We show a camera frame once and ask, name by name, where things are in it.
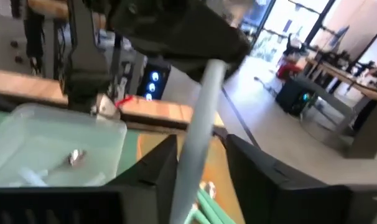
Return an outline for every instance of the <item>desk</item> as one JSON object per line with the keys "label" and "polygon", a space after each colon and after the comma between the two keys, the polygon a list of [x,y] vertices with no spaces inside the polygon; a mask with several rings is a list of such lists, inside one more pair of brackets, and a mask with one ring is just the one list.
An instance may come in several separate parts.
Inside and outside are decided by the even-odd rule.
{"label": "desk", "polygon": [[[352,79],[351,75],[347,72],[339,70],[328,63],[320,63],[311,58],[307,58],[307,61],[313,65],[312,69],[307,76],[309,76],[317,67],[315,75],[326,73],[333,77],[338,78],[344,83],[353,85],[353,88],[357,89],[363,94],[363,98],[352,108],[352,114],[346,116],[333,130],[333,137],[328,138],[328,141],[334,142],[340,140],[343,132],[347,129],[349,124],[353,121],[356,115],[364,108],[364,106],[370,100],[377,101],[377,89],[361,85]],[[377,107],[369,115],[362,128],[357,132],[353,142],[347,146],[338,144],[339,149],[345,152],[345,155],[349,158],[374,158],[377,155]]]}

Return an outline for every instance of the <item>white pipe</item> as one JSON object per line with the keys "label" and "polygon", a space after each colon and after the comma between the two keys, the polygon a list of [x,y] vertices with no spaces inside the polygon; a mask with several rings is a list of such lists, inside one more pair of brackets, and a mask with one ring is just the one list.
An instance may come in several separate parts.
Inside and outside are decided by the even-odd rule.
{"label": "white pipe", "polygon": [[170,214],[172,224],[184,223],[197,197],[225,73],[224,61],[217,59],[208,61],[202,80],[202,89],[194,107],[177,166]]}

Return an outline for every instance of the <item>translucent plastic box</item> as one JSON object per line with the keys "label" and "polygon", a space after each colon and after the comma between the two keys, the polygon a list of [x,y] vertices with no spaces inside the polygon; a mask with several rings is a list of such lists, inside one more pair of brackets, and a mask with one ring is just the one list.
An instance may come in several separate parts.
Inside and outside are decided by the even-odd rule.
{"label": "translucent plastic box", "polygon": [[[123,122],[22,105],[0,124],[0,187],[32,185],[22,169],[47,170],[42,179],[51,186],[80,186],[99,177],[101,185],[116,176],[126,131]],[[82,164],[60,166],[74,149],[86,151]]]}

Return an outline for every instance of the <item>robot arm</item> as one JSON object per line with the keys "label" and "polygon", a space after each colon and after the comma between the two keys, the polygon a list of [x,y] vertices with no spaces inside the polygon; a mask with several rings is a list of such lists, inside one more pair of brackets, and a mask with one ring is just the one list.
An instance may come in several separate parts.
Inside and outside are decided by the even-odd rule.
{"label": "robot arm", "polygon": [[95,47],[91,12],[104,13],[108,28],[129,39],[138,52],[161,56],[200,82],[208,60],[227,63],[226,78],[239,68],[250,44],[231,27],[226,10],[211,10],[198,0],[68,0],[73,50],[61,76],[63,93],[72,110],[88,112],[96,95],[104,93],[112,77],[104,56]]}
{"label": "robot arm", "polygon": [[109,26],[128,38],[144,55],[161,55],[200,82],[207,61],[229,64],[230,77],[249,53],[242,31],[231,27],[204,2],[197,0],[118,1],[107,15]]}

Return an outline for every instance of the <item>blue led light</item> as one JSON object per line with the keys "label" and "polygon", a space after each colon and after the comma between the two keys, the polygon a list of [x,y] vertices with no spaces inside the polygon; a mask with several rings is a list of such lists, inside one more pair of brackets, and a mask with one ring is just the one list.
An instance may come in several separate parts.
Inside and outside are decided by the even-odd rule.
{"label": "blue led light", "polygon": [[156,85],[154,83],[150,83],[148,86],[150,92],[154,92],[156,90]]}
{"label": "blue led light", "polygon": [[146,100],[152,100],[151,93],[146,93],[145,97],[146,97]]}
{"label": "blue led light", "polygon": [[308,93],[304,94],[303,97],[302,97],[303,101],[307,101],[307,100],[309,100],[309,98],[310,97],[309,97]]}
{"label": "blue led light", "polygon": [[158,72],[152,72],[151,73],[151,80],[154,81],[154,82],[156,82],[156,81],[159,80],[159,74],[158,74]]}

